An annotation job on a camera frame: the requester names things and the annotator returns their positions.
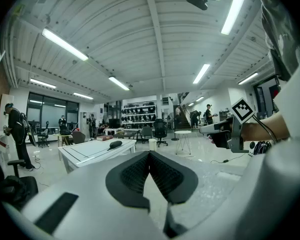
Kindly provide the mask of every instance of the staircase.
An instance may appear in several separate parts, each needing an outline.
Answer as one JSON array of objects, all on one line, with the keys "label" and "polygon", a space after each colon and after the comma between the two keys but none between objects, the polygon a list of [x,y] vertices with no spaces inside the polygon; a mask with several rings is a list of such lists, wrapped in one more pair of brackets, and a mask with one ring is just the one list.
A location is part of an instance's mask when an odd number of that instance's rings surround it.
[{"label": "staircase", "polygon": [[[177,105],[174,105],[173,106],[173,114],[174,114],[174,118],[176,118],[176,108],[178,106]],[[191,127],[190,127],[190,123],[185,115],[185,112],[184,112],[184,109],[181,108],[181,113],[180,113],[180,123],[178,123],[178,125],[175,125],[176,127],[176,131],[178,130],[190,130]]]}]

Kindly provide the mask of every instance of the trash bin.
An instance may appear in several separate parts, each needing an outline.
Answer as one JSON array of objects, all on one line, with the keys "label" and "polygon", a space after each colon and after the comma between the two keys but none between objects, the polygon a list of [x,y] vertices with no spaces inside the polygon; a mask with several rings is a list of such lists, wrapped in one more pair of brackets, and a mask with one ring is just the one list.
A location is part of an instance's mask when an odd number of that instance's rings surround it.
[{"label": "trash bin", "polygon": [[157,140],[154,138],[149,139],[149,150],[157,151]]}]

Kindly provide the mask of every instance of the shelf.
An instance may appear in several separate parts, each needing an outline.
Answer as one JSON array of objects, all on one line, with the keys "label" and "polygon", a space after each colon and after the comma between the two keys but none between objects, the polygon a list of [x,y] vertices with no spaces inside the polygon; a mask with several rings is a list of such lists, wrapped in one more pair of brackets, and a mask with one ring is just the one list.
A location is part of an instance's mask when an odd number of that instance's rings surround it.
[{"label": "shelf", "polygon": [[154,123],[155,121],[149,121],[149,122],[123,122],[123,125],[132,125],[132,124],[151,124]]},{"label": "shelf", "polygon": [[156,113],[149,113],[149,114],[123,114],[123,117],[138,117],[138,116],[147,116],[147,115],[155,115]]},{"label": "shelf", "polygon": [[126,107],[126,108],[123,108],[123,110],[127,110],[127,109],[143,109],[143,108],[151,108],[151,107],[155,107],[156,104],[154,105],[148,105],[148,106],[132,106],[132,107]]}]

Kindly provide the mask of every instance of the window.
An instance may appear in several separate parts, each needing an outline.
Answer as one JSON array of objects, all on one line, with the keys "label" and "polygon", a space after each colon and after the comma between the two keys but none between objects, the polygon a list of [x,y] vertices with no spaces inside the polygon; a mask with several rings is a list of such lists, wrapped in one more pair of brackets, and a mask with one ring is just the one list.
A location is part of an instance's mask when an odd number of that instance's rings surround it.
[{"label": "window", "polygon": [[29,94],[26,116],[35,133],[46,128],[47,122],[49,128],[58,128],[62,116],[65,116],[67,128],[72,130],[78,123],[78,112],[78,103],[35,93]]}]

